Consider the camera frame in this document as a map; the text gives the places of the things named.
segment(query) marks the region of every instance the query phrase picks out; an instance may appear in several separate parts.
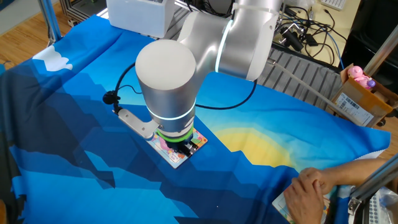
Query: human hand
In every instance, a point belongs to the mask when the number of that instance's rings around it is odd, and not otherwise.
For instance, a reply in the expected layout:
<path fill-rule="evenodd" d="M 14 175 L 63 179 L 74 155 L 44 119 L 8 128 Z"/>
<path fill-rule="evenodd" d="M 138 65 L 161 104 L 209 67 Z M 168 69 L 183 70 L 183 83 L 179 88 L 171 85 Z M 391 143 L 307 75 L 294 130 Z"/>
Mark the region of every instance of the human hand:
<path fill-rule="evenodd" d="M 316 168 L 306 168 L 301 171 L 298 176 L 299 180 L 303 180 L 304 177 L 307 177 L 311 183 L 314 181 L 319 181 L 322 195 L 326 195 L 331 192 L 332 188 L 336 185 L 336 175 L 333 174 L 331 169 L 318 170 Z"/>
<path fill-rule="evenodd" d="M 323 215 L 323 195 L 319 181 L 309 178 L 292 179 L 285 191 L 286 206 L 296 224 L 320 224 Z"/>

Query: white device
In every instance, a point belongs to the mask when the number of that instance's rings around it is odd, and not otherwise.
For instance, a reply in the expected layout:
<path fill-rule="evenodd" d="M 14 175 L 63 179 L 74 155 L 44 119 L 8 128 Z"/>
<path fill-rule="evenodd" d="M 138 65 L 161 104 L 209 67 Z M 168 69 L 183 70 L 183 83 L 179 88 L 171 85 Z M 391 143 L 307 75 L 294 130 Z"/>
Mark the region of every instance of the white device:
<path fill-rule="evenodd" d="M 163 38 L 174 15 L 174 0 L 106 0 L 112 26 Z"/>
<path fill-rule="evenodd" d="M 346 0 L 321 0 L 321 4 L 332 9 L 336 9 L 337 11 L 341 11 L 346 4 Z"/>

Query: colorful card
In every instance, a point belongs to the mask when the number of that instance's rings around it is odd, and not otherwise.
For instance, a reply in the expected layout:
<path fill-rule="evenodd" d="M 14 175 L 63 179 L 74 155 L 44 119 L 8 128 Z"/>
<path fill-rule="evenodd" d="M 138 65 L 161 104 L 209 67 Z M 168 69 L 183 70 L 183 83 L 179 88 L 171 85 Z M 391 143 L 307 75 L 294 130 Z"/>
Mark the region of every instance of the colorful card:
<path fill-rule="evenodd" d="M 326 198 L 325 196 L 323 196 L 323 201 L 325 203 L 325 206 L 323 207 L 323 215 L 322 215 L 322 220 L 321 220 L 321 224 L 324 224 L 326 221 L 326 216 L 328 215 L 329 212 L 329 206 L 330 206 L 330 200 L 328 198 Z M 285 201 L 285 197 L 284 194 L 281 193 L 273 202 L 272 205 L 278 210 L 278 212 L 283 215 L 283 217 L 286 218 L 286 220 L 291 223 L 291 224 L 295 224 L 295 222 L 293 221 L 292 217 L 290 216 L 289 211 L 287 210 L 287 206 L 286 206 L 286 201 Z"/>
<path fill-rule="evenodd" d="M 195 128 L 193 129 L 193 138 L 191 140 L 194 144 L 198 146 L 197 151 L 207 142 L 207 138 L 205 138 L 202 134 L 200 134 Z M 184 161 L 188 159 L 188 157 L 184 154 L 177 153 L 173 149 L 167 147 L 164 139 L 159 137 L 156 133 L 154 137 L 148 141 L 148 143 L 174 168 L 176 169 L 180 166 Z"/>

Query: white cylindrical robot link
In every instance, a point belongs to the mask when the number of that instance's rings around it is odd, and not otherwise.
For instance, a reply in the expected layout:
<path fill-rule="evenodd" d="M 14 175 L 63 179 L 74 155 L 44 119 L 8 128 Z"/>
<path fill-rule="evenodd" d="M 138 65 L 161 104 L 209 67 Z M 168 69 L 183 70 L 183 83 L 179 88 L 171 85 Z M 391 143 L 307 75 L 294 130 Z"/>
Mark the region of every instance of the white cylindrical robot link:
<path fill-rule="evenodd" d="M 161 131 L 184 135 L 181 131 L 192 125 L 196 66 L 191 51 L 174 40 L 155 41 L 139 53 L 137 77 L 150 115 Z"/>

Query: blue cloth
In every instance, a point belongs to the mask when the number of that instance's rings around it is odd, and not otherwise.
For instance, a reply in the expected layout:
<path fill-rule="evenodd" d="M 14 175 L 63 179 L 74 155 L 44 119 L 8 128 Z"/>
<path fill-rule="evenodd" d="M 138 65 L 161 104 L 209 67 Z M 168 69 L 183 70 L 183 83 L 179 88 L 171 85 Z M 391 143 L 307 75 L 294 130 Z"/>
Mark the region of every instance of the blue cloth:
<path fill-rule="evenodd" d="M 102 102 L 152 41 L 91 17 L 0 76 L 0 131 L 12 170 L 5 188 L 19 202 L 20 222 L 287 223 L 271 203 L 300 170 L 389 145 L 389 133 L 258 86 L 239 108 L 198 108 L 195 128 L 208 143 L 173 169 Z M 134 69 L 125 84 L 139 90 Z M 211 73 L 197 102 L 234 105 L 251 88 Z M 142 95 L 128 88 L 119 95 L 124 108 L 150 119 Z"/>
<path fill-rule="evenodd" d="M 3 64 L 0 64 L 0 75 L 6 71 L 6 68 Z"/>
<path fill-rule="evenodd" d="M 2 0 L 0 1 L 0 11 L 2 11 L 5 7 L 10 5 L 15 0 Z"/>

